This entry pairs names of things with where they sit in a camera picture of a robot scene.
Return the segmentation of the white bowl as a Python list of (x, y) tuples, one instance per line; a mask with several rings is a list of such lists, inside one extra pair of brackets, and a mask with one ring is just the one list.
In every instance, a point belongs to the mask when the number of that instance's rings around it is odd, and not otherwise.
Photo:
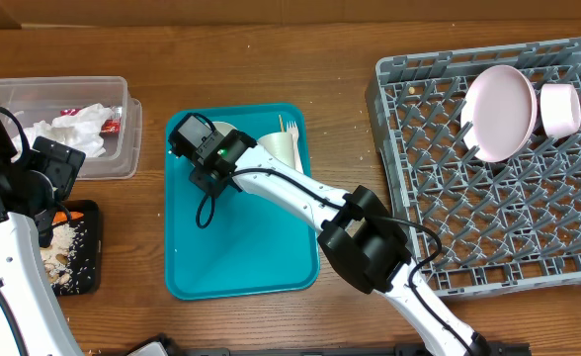
[(235, 130), (235, 126), (226, 122), (213, 122), (215, 129), (222, 134), (227, 136), (230, 132)]

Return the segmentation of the white paper cup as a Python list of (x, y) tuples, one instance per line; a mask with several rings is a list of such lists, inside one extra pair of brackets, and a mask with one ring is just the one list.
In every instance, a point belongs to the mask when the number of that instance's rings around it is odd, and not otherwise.
[(293, 140), (290, 133), (268, 133), (261, 136), (258, 143), (282, 163), (290, 168), (295, 168)]

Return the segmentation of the wooden chopstick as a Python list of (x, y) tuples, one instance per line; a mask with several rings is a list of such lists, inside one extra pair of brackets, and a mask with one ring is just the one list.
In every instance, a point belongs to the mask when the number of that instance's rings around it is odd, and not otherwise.
[(287, 130), (286, 130), (286, 127), (284, 124), (284, 119), (283, 119), (282, 115), (279, 115), (279, 122), (280, 122), (281, 132), (285, 133)]

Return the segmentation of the white plastic fork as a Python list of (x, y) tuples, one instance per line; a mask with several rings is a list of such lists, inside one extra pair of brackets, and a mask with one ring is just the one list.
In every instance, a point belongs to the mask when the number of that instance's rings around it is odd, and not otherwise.
[(303, 173), (303, 166), (301, 162), (301, 157), (299, 153), (298, 141), (299, 141), (299, 129), (295, 121), (287, 122), (287, 132), (290, 133), (292, 138), (293, 152), (294, 152), (294, 167), (299, 173)]

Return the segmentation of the red snack wrapper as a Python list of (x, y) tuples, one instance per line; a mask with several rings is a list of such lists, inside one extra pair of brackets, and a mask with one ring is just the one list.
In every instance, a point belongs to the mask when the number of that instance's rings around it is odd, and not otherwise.
[(102, 123), (101, 134), (118, 134), (121, 131), (124, 109), (121, 106), (103, 107), (95, 104), (84, 108), (60, 111), (61, 127), (85, 127), (91, 131)]

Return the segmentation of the white napkin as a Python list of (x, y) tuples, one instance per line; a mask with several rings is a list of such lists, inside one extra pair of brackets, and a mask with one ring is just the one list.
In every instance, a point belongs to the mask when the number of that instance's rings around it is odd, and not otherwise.
[(50, 124), (39, 121), (22, 127), (29, 147), (33, 147), (36, 138), (41, 136), (83, 151), (87, 158), (96, 158), (107, 152), (101, 132), (114, 114), (111, 108), (94, 104), (80, 109), (77, 114), (57, 117)]

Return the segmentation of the orange carrot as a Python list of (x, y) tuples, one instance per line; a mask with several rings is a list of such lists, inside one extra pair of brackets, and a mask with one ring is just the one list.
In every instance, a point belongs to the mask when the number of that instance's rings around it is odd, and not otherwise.
[(67, 223), (69, 221), (73, 221), (73, 220), (79, 220), (84, 216), (83, 213), (80, 212), (70, 212), (69, 214), (66, 214), (64, 212), (57, 212), (53, 218), (52, 223), (56, 224), (56, 223)]

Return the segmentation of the large pink plate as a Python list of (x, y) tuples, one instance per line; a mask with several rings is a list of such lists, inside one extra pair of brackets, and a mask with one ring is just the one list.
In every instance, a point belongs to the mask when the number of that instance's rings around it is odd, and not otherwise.
[(460, 124), (470, 126), (463, 137), (475, 157), (500, 162), (519, 152), (537, 121), (537, 95), (518, 69), (495, 65), (479, 74), (469, 86), (460, 111)]

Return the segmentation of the pink bowl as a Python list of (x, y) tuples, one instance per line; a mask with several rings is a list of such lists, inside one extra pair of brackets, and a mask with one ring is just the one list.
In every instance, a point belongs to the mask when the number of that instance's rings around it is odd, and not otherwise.
[(580, 130), (580, 99), (572, 84), (544, 84), (539, 108), (543, 129), (549, 137), (560, 139)]

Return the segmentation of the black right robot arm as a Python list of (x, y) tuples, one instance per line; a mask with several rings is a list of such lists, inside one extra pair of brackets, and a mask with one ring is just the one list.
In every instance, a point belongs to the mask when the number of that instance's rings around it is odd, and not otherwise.
[(433, 355), (488, 355), (487, 340), (457, 318), (420, 273), (408, 250), (408, 221), (390, 215), (363, 186), (349, 193), (307, 177), (274, 157), (254, 138), (209, 128), (171, 133), (173, 151), (212, 177), (208, 204), (226, 186), (259, 196), (310, 225), (332, 268), (357, 290), (377, 292), (414, 327)]

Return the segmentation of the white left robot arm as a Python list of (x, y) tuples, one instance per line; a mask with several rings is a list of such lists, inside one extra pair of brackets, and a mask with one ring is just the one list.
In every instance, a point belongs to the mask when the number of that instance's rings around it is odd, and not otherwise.
[(0, 107), (0, 355), (78, 355), (40, 249), (85, 155), (44, 137), (14, 145), (1, 121), (12, 116)]

